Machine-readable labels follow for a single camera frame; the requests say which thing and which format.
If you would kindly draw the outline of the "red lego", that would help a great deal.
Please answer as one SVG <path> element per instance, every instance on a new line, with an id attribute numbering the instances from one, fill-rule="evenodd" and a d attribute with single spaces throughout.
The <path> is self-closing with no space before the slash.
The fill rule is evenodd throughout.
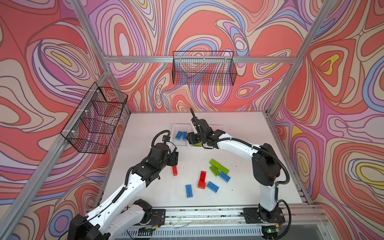
<path id="1" fill-rule="evenodd" d="M 173 176 L 177 176 L 178 175 L 178 169 L 177 169 L 177 166 L 173 166 L 172 167 L 172 170 L 173 170 Z"/>
<path id="2" fill-rule="evenodd" d="M 199 182 L 198 182 L 198 188 L 199 189 L 205 189 L 206 188 L 206 172 L 205 171 L 201 171 L 200 173 L 200 178 L 199 178 Z"/>

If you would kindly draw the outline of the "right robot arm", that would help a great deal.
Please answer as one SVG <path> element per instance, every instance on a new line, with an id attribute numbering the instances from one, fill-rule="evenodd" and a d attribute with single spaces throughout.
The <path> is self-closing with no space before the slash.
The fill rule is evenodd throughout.
<path id="1" fill-rule="evenodd" d="M 273 148 L 268 144 L 253 145 L 222 130 L 213 131 L 206 120 L 197 118 L 193 109 L 190 111 L 193 131 L 187 134 L 189 144 L 201 144 L 204 149 L 228 151 L 251 161 L 253 176 L 260 184 L 261 193 L 257 218 L 263 223 L 284 223 L 284 215 L 279 207 L 282 200 L 278 200 L 278 191 L 279 185 L 290 182 L 290 175 Z"/>

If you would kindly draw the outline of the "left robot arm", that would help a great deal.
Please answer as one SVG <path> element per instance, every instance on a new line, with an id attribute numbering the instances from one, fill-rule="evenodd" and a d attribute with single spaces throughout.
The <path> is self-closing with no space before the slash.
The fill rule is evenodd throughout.
<path id="1" fill-rule="evenodd" d="M 178 163 L 178 151 L 167 143 L 151 146 L 149 154 L 129 168 L 124 183 L 85 216 L 76 215 L 70 222 L 69 240 L 114 240 L 127 228 L 151 221 L 152 206 L 139 199 L 129 203 L 151 182 L 160 178 L 166 166 Z"/>

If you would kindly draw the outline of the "right white bin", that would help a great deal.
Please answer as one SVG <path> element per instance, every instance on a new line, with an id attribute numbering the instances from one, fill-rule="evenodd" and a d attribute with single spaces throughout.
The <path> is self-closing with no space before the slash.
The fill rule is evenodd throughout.
<path id="1" fill-rule="evenodd" d="M 222 125 L 210 125 L 210 127 L 212 128 L 213 132 L 215 132 L 216 130 L 224 130 L 224 127 Z"/>

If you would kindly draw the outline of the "left white bin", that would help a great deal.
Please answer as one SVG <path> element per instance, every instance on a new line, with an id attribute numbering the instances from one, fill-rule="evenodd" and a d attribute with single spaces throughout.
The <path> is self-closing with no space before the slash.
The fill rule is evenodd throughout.
<path id="1" fill-rule="evenodd" d="M 171 141 L 177 147 L 187 147 L 187 134 L 191 132 L 191 126 L 188 124 L 173 124 L 171 131 Z"/>

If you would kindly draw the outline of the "green lego long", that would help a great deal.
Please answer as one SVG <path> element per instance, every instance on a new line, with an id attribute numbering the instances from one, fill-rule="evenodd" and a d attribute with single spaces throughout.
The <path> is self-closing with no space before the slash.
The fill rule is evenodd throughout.
<path id="1" fill-rule="evenodd" d="M 216 167 L 218 170 L 225 173 L 226 175 L 230 172 L 230 170 L 225 168 L 223 165 L 221 165 L 219 162 L 215 161 L 214 159 L 210 160 L 210 165 Z"/>

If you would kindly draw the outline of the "blue lego under pile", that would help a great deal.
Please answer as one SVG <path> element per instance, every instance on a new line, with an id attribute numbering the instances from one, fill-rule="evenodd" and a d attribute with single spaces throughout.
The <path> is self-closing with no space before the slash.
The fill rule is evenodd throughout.
<path id="1" fill-rule="evenodd" d="M 220 172 L 219 177 L 220 177 L 223 181 L 225 181 L 226 183 L 228 183 L 229 180 L 231 179 L 231 178 L 230 178 L 227 174 L 225 174 L 224 172 Z"/>

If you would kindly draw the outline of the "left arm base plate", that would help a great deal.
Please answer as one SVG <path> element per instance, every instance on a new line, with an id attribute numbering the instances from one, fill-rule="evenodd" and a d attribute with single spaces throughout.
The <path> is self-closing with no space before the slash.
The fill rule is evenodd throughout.
<path id="1" fill-rule="evenodd" d="M 165 223 L 165 216 L 165 209 L 152 209 L 150 213 L 145 213 L 144 219 L 138 224 L 135 224 L 135 226 L 160 227 Z"/>

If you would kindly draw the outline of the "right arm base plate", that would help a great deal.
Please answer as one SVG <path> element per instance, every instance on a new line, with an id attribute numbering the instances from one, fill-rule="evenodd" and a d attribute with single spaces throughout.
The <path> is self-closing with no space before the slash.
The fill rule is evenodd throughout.
<path id="1" fill-rule="evenodd" d="M 282 209 L 276 207 L 271 212 L 263 208 L 244 208 L 240 215 L 247 224 L 283 224 L 286 222 Z"/>

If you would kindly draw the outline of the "aluminium front rail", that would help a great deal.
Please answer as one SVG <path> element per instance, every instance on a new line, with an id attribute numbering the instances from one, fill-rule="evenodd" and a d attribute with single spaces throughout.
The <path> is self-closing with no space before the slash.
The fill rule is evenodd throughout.
<path id="1" fill-rule="evenodd" d="M 280 204 L 286 222 L 279 224 L 247 224 L 240 215 L 244 208 L 256 206 L 219 206 L 219 207 L 163 207 L 152 209 L 165 209 L 165 223 L 160 227 L 131 226 L 130 228 L 150 228 L 155 231 L 169 228 L 179 231 L 186 228 L 286 228 L 288 226 L 322 226 L 330 224 L 324 211 L 314 205 L 289 205 Z"/>

